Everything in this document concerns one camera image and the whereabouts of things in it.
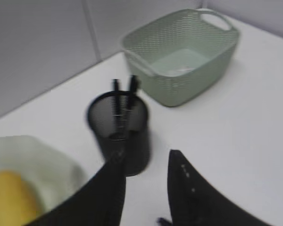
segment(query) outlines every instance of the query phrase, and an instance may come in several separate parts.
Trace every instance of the basket handle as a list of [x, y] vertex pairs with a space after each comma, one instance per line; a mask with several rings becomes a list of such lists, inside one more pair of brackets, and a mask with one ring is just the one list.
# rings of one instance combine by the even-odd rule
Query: basket handle
[[130, 57], [134, 58], [135, 61], [127, 58], [128, 62], [130, 62], [132, 65], [134, 65], [135, 67], [137, 67], [138, 69], [140, 69], [142, 72], [144, 72], [146, 75], [150, 76], [150, 77], [154, 77], [156, 75], [156, 73], [153, 71], [153, 69], [151, 69], [148, 66], [148, 62], [146, 62], [143, 58], [141, 58], [139, 55], [137, 55], [136, 53], [127, 50], [127, 49], [123, 49], [123, 51], [130, 55]]
[[201, 9], [201, 10], [197, 10], [200, 15], [201, 14], [209, 14], [209, 15], [213, 15], [213, 16], [217, 16], [219, 17], [220, 19], [222, 19], [229, 27], [230, 29], [229, 30], [225, 30], [225, 31], [230, 31], [232, 29], [234, 29], [235, 27], [233, 26], [233, 24], [227, 19], [225, 18], [225, 16], [215, 12], [215, 11], [212, 11], [212, 10], [207, 10], [207, 9]]

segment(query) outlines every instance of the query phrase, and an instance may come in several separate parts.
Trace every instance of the white table surface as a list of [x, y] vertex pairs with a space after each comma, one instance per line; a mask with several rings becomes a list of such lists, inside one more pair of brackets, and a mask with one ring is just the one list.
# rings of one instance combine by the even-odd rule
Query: white table surface
[[[168, 152], [180, 149], [219, 191], [266, 222], [283, 226], [283, 39], [233, 20], [241, 42], [226, 75], [177, 108], [149, 104], [153, 155], [127, 179], [121, 226], [170, 218]], [[32, 135], [80, 162], [91, 177], [103, 165], [85, 122], [88, 104], [128, 80], [123, 55], [81, 73], [0, 119], [0, 137]]]

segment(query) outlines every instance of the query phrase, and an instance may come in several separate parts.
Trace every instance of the yellow sponge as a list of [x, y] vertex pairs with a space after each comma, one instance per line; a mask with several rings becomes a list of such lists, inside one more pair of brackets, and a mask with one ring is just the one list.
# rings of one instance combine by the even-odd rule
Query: yellow sponge
[[40, 215], [37, 201], [21, 177], [0, 172], [0, 226], [22, 226]]

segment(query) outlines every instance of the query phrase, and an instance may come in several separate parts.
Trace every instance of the white container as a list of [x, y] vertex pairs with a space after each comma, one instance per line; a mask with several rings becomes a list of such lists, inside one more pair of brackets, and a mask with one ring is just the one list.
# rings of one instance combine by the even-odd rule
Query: white container
[[20, 174], [44, 212], [72, 196], [85, 181], [74, 160], [30, 136], [0, 137], [0, 170]]

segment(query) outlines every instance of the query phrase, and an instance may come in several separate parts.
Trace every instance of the black mesh pen holder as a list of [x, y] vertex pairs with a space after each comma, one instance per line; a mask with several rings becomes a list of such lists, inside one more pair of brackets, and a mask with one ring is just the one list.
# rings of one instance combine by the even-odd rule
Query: black mesh pen holder
[[[133, 100], [130, 110], [127, 109], [129, 96]], [[149, 162], [148, 119], [145, 103], [128, 91], [104, 93], [91, 103], [87, 111], [88, 124], [105, 160], [115, 152], [125, 152], [126, 176], [139, 174]]]

